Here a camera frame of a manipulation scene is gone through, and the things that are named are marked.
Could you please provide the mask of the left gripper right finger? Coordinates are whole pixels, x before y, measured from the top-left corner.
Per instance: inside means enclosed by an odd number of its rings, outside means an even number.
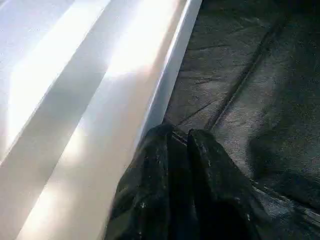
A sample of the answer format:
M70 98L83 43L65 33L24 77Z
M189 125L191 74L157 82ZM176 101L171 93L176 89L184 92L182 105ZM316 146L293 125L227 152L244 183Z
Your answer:
M187 153L201 239L275 239L253 184L210 133L190 130Z

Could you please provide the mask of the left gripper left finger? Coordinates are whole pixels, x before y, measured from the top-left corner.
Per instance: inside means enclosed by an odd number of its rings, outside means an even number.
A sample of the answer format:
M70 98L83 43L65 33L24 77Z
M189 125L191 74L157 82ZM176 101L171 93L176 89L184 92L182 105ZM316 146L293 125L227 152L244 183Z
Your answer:
M190 239L190 169L183 134L170 124L150 129L122 175L105 240Z

